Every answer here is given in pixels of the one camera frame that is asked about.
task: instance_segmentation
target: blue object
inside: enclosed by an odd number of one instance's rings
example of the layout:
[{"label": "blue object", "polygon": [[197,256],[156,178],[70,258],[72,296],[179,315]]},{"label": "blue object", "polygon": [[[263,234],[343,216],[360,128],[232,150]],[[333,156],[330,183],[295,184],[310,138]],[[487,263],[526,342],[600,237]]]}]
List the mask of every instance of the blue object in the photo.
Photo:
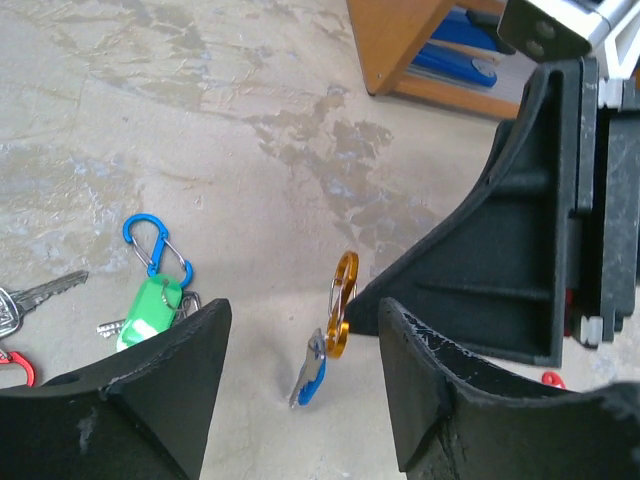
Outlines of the blue object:
[{"label": "blue object", "polygon": [[[158,236],[156,237],[156,244],[153,247],[153,252],[151,256],[144,252],[136,242],[135,238],[131,234],[131,227],[136,222],[150,222],[153,223],[158,229]],[[176,254],[178,259],[180,260],[180,264],[184,268],[185,278],[180,283],[180,287],[183,289],[186,288],[193,279],[193,267],[191,266],[191,262],[185,260],[182,255],[175,249],[173,245],[169,243],[169,230],[164,224],[160,221],[160,219],[154,215],[149,213],[137,213],[132,215],[124,222],[122,226],[122,235],[124,236],[124,241],[130,245],[133,245],[135,249],[136,255],[147,265],[147,275],[153,277],[157,275],[160,270],[160,262],[162,261],[162,254],[164,253],[164,248],[169,247],[173,253]]]},{"label": "blue object", "polygon": [[464,12],[449,12],[436,31],[433,32],[431,38],[442,42],[481,48],[482,50],[499,51],[493,39],[471,23]]},{"label": "blue object", "polygon": [[489,62],[439,45],[425,45],[413,64],[484,87],[491,88],[498,81]]},{"label": "blue object", "polygon": [[313,396],[318,391],[318,388],[322,384],[322,381],[324,380],[324,373],[326,369],[327,369],[327,357],[325,356],[324,360],[322,360],[322,365],[320,366],[320,370],[318,371],[318,376],[316,377],[316,379],[313,382],[307,383],[304,387],[300,389],[300,393],[298,394],[299,405],[305,406],[311,401]]}]

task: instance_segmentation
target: wooden stand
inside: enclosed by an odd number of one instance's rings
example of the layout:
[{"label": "wooden stand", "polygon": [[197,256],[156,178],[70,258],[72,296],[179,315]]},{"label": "wooden stand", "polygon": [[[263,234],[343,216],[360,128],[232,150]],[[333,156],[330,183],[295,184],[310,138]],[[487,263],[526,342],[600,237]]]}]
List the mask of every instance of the wooden stand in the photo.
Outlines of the wooden stand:
[{"label": "wooden stand", "polygon": [[504,4],[499,0],[347,0],[347,4],[371,95],[393,91],[494,117],[517,115],[519,104],[406,73],[454,5],[500,15]]}]

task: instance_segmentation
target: key ring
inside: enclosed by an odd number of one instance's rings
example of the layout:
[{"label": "key ring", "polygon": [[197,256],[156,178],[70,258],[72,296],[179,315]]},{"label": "key ring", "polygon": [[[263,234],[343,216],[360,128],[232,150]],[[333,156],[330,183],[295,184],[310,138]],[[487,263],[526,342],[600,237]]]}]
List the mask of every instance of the key ring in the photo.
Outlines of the key ring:
[{"label": "key ring", "polygon": [[11,363],[20,365],[24,369],[27,374],[28,387],[33,387],[36,384],[36,370],[29,360],[19,352],[5,352],[0,349],[0,365],[9,365]]},{"label": "key ring", "polygon": [[177,307],[174,307],[169,303],[169,299],[167,298],[167,294],[165,293],[165,290],[167,289],[167,285],[169,285],[169,280],[165,278],[164,280],[162,280],[162,290],[160,291],[160,296],[162,297],[162,303],[164,303],[169,310],[173,312],[177,312],[180,310],[180,305],[178,305]]},{"label": "key ring", "polygon": [[[331,282],[329,291],[329,323],[327,324],[327,355],[331,358],[340,358],[349,336],[349,322],[344,319],[344,311],[347,303],[357,293],[356,280],[358,279],[358,254],[347,251],[342,255],[336,268],[336,273]],[[336,287],[338,299],[333,303]]]},{"label": "key ring", "polygon": [[[158,229],[158,236],[156,237],[156,244],[153,247],[153,252],[151,256],[147,252],[145,252],[140,244],[137,242],[133,234],[131,233],[131,227],[136,222],[150,222],[156,226]],[[191,266],[191,262],[185,260],[185,258],[176,250],[176,248],[169,243],[169,230],[164,224],[160,221],[160,219],[154,215],[149,213],[137,213],[132,215],[124,222],[122,226],[122,235],[124,237],[124,241],[130,245],[133,245],[133,251],[136,256],[140,259],[140,261],[147,267],[147,275],[153,277],[158,274],[160,270],[160,262],[162,261],[162,254],[164,253],[164,248],[167,247],[171,250],[174,255],[178,258],[180,262],[180,266],[185,271],[184,280],[180,283],[181,288],[186,288],[193,278],[193,267]]]}]

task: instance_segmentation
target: orange carabiner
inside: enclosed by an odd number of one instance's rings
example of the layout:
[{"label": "orange carabiner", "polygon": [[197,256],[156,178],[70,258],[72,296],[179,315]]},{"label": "orange carabiner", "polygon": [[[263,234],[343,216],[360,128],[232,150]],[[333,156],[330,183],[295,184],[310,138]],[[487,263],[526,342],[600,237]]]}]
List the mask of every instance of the orange carabiner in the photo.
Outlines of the orange carabiner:
[{"label": "orange carabiner", "polygon": [[[340,358],[349,336],[349,322],[344,319],[344,310],[351,296],[357,292],[358,254],[345,252],[338,262],[336,273],[331,282],[329,295],[329,324],[327,325],[327,355]],[[339,287],[338,299],[333,303],[333,292]]]},{"label": "orange carabiner", "polygon": [[20,365],[24,368],[24,371],[27,374],[27,386],[33,387],[36,384],[36,370],[31,365],[31,362],[22,356],[19,352],[5,352],[0,349],[0,365],[8,365],[10,363],[15,363],[16,365]]}]

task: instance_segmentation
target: black plastic part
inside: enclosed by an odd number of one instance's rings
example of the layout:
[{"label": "black plastic part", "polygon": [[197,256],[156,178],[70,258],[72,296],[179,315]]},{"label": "black plastic part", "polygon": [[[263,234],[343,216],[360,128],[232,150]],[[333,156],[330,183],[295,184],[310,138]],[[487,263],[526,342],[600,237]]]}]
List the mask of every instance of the black plastic part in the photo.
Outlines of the black plastic part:
[{"label": "black plastic part", "polygon": [[492,365],[402,305],[380,305],[380,352],[409,480],[640,478],[640,384],[578,394]]},{"label": "black plastic part", "polygon": [[41,387],[0,390],[0,478],[198,479],[230,327],[215,300]]},{"label": "black plastic part", "polygon": [[560,366],[571,290],[612,341],[635,302],[640,112],[597,99],[595,60],[538,67],[464,202],[347,305],[351,331],[376,335],[391,297],[475,352]]},{"label": "black plastic part", "polygon": [[495,43],[498,53],[503,55],[513,55],[516,53],[515,48],[502,41],[498,36],[498,24],[500,23],[500,16],[487,12],[479,12],[475,10],[467,10],[467,19],[471,24],[485,34],[487,34],[493,43]]}]

